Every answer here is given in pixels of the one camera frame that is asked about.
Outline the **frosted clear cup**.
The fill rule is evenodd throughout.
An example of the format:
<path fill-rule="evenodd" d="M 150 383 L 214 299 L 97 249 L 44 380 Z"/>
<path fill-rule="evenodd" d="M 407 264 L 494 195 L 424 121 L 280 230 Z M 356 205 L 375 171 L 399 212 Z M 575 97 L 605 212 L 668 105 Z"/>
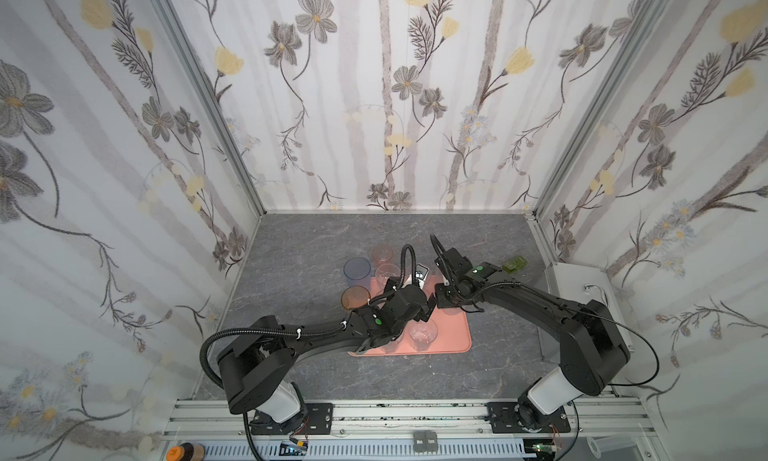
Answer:
<path fill-rule="evenodd" d="M 427 351 L 439 334 L 435 321 L 418 321 L 409 325 L 408 336 L 410 346 L 417 352 Z"/>

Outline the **clear faceted glass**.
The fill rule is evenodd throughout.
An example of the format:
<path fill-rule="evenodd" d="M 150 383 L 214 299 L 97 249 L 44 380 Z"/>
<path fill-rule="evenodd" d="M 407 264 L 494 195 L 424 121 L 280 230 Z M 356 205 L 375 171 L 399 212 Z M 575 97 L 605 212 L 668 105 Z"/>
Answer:
<path fill-rule="evenodd" d="M 375 279 L 381 288 L 384 288 L 388 281 L 394 279 L 397 282 L 401 275 L 401 269 L 393 263 L 383 263 L 375 271 Z"/>

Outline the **tall yellow plastic cup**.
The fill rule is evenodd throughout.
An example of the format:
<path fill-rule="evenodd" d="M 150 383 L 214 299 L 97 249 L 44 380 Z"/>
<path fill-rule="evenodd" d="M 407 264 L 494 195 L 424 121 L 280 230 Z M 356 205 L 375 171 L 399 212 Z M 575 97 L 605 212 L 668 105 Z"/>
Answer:
<path fill-rule="evenodd" d="M 367 288 L 360 285 L 353 285 L 348 287 L 341 295 L 341 305 L 347 310 L 351 311 L 369 303 L 371 299 L 370 292 Z"/>

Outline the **pink plastic tray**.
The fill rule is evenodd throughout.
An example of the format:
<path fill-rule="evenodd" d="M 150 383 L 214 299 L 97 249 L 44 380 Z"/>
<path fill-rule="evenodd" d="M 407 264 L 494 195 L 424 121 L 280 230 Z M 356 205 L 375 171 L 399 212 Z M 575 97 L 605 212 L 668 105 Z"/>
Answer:
<path fill-rule="evenodd" d="M 375 277 L 370 279 L 370 286 L 367 288 L 371 298 L 374 295 L 381 294 L 384 288 L 381 288 Z M 431 347 L 424 352 L 417 352 L 410 346 L 408 327 L 410 324 L 418 321 L 410 321 L 403 333 L 388 344 L 366 351 L 363 357 L 384 357 L 384 356 L 406 356 L 406 355 L 431 355 L 431 354 L 460 354 L 467 352 L 472 339 L 467 320 L 467 314 L 461 309 L 435 309 L 428 321 L 435 321 L 439 328 L 437 339 Z"/>

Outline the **tall blue plastic cup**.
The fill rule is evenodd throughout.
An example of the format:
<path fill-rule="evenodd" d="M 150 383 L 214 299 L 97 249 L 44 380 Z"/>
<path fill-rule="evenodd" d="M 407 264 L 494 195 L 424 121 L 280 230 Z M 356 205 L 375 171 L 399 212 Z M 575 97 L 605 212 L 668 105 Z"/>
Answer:
<path fill-rule="evenodd" d="M 343 266 L 343 275 L 349 287 L 361 286 L 368 288 L 370 286 L 372 266 L 368 259 L 364 257 L 349 258 Z"/>

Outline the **small pink glass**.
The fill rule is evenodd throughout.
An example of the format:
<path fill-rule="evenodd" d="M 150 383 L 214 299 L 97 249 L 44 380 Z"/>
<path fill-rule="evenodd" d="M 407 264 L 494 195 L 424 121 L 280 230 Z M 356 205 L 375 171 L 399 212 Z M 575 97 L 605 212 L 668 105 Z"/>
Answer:
<path fill-rule="evenodd" d="M 378 244 L 371 250 L 371 259 L 376 267 L 391 263 L 394 250 L 386 244 Z"/>

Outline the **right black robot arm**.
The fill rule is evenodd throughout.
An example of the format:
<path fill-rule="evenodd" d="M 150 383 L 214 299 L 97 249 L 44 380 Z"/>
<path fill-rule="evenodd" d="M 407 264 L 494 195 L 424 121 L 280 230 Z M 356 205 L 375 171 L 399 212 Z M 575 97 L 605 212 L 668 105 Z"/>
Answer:
<path fill-rule="evenodd" d="M 630 328 L 612 317 L 597 300 L 564 299 L 517 280 L 503 268 L 473 264 L 455 248 L 435 248 L 436 266 L 445 282 L 435 286 L 437 306 L 476 307 L 487 302 L 535 324 L 557 343 L 559 361 L 517 399 L 514 419 L 525 431 L 543 429 L 581 397 L 596 396 L 630 362 L 620 331 Z"/>

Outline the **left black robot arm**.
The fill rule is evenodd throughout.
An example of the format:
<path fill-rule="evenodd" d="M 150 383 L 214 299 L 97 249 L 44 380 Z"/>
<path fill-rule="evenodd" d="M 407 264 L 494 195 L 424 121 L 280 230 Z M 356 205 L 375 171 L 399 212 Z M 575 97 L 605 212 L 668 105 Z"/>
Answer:
<path fill-rule="evenodd" d="M 400 337 L 411 321 L 427 321 L 437 307 L 436 294 L 417 285 L 390 290 L 340 321 L 314 325 L 280 324 L 264 316 L 249 327 L 221 330 L 199 350 L 204 374 L 226 395 L 231 414 L 261 406 L 292 367 L 330 351 L 365 353 Z"/>

